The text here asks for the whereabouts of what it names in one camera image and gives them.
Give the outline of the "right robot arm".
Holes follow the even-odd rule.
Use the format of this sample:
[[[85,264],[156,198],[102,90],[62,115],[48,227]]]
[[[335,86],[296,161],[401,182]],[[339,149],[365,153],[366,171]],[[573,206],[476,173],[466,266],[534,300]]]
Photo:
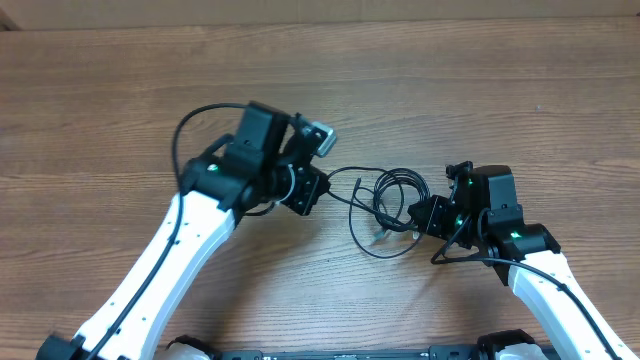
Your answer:
[[[469,262],[494,269],[533,314],[561,359],[633,359],[576,281],[558,241],[542,224],[528,224],[506,165],[449,165],[452,193],[408,209],[419,232],[443,240],[433,264],[451,263],[448,248],[471,250]]]

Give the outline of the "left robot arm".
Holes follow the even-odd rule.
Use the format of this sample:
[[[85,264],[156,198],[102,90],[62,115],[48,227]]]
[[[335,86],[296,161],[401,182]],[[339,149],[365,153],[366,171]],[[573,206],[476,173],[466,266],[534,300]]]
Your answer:
[[[242,218],[284,205],[306,216],[330,188],[312,166],[336,143],[333,128],[259,102],[240,107],[237,131],[186,165],[161,226],[124,280],[72,339],[49,336],[40,359],[150,359],[176,308]]]

